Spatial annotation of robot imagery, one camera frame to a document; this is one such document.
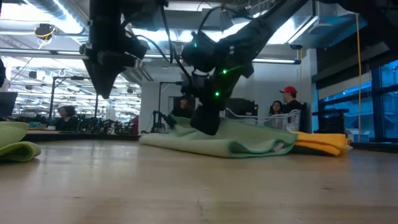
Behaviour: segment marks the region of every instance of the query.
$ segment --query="wire basket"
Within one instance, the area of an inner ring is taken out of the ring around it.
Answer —
[[[276,114],[272,116],[241,116],[234,114],[230,109],[226,108],[234,118],[226,118],[230,121],[239,121],[245,124],[253,124],[265,126],[268,128],[299,131],[300,129],[300,110],[293,110],[288,114]]]

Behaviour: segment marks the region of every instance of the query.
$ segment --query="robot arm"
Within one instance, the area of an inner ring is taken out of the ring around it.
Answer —
[[[215,43],[204,33],[193,34],[193,40],[184,47],[182,58],[195,69],[210,72],[204,77],[193,73],[190,83],[184,80],[182,92],[198,97],[199,106],[191,126],[209,135],[216,134],[220,125],[220,111],[225,109],[241,75],[246,78],[254,72],[252,61],[283,25],[307,0],[280,0],[264,15],[252,20],[237,33]]]
[[[180,56],[174,51],[177,63],[185,74],[181,92],[199,98],[202,103],[191,120],[192,127],[209,135],[216,134],[220,125],[219,113],[225,109],[226,100],[231,96],[240,76],[251,76],[254,72],[252,60],[276,30],[307,1],[275,0],[274,6],[264,15],[253,19],[236,34],[219,42],[211,40],[200,29],[197,34],[193,33],[193,40],[185,45],[181,57],[184,62],[193,65],[195,70],[205,73],[213,71],[212,75],[192,73],[190,76],[178,60]],[[397,50],[397,34],[390,32],[391,29],[396,29],[377,11],[374,0],[363,0],[361,4],[357,0],[319,1],[327,4],[338,3],[349,11],[361,14],[369,25],[373,24],[373,28],[380,33],[386,44],[392,50]],[[133,67],[135,60],[143,59],[146,53],[146,48],[137,36],[126,32],[124,26],[120,25],[121,15],[125,15],[127,23],[131,22],[137,27],[151,27],[154,30],[154,23],[151,21],[154,11],[159,8],[162,11],[167,4],[167,0],[90,1],[90,38],[80,52],[88,57],[83,61],[97,93],[103,98],[108,98],[116,76],[124,71],[124,67]],[[381,27],[377,25],[379,21],[383,21]]]

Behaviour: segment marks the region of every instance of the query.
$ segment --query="desk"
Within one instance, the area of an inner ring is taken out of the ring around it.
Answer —
[[[59,131],[27,130],[28,134],[59,134]]]
[[[398,220],[398,155],[220,159],[126,141],[40,143],[0,164],[0,223],[332,224]]]

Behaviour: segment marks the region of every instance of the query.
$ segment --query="folded yellow towel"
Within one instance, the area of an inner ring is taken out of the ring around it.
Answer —
[[[0,122],[0,161],[27,162],[40,155],[38,145],[20,142],[27,134],[27,123]]]
[[[298,136],[295,146],[314,149],[334,156],[339,156],[347,152],[349,140],[345,134],[294,133]]]

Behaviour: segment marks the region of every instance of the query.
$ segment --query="light green towel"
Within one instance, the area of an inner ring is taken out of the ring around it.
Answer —
[[[226,158],[281,156],[288,153],[297,135],[287,131],[222,120],[215,136],[190,127],[189,119],[175,118],[170,134],[146,134],[140,144]]]
[[[0,161],[27,162],[40,155],[38,145],[20,142],[27,134],[27,123],[0,122]]]

